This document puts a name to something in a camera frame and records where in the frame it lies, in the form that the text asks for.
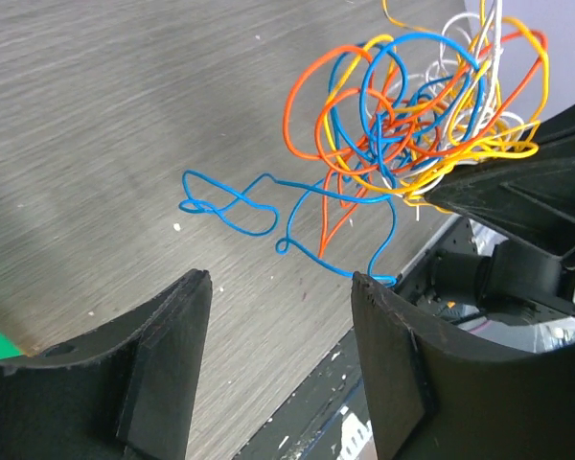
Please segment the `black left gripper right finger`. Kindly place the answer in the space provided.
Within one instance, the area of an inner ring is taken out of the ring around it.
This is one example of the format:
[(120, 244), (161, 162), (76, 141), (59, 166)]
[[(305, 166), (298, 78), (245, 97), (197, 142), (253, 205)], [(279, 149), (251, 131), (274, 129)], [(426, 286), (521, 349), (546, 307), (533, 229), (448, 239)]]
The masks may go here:
[(532, 354), (356, 273), (353, 322), (381, 459), (575, 459), (575, 342)]

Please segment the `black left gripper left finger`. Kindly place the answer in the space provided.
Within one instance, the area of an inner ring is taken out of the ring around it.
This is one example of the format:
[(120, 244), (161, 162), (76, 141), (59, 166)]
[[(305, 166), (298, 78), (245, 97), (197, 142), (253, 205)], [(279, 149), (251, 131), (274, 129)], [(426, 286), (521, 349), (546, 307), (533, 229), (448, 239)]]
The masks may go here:
[(0, 360), (0, 459), (182, 459), (213, 288), (193, 269), (34, 357)]

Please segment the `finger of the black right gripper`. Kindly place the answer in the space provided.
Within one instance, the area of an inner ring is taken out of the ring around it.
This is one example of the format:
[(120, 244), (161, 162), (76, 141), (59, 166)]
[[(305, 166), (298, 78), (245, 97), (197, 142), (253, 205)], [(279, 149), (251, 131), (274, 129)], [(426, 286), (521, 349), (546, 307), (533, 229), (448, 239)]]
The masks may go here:
[(534, 141), (528, 158), (455, 168), (425, 200), (575, 268), (575, 104)]

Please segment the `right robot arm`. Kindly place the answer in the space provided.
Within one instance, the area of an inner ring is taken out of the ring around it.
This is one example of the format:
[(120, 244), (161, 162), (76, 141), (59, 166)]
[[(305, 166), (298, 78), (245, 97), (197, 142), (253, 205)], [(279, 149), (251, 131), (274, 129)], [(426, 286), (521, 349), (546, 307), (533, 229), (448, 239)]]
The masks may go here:
[(426, 200), (479, 224), (492, 252), (457, 251), (447, 240), (430, 248), (400, 293), (414, 304), (455, 302), (513, 327), (562, 331), (575, 340), (575, 104), (534, 132), (539, 150), (522, 160), (460, 166)]

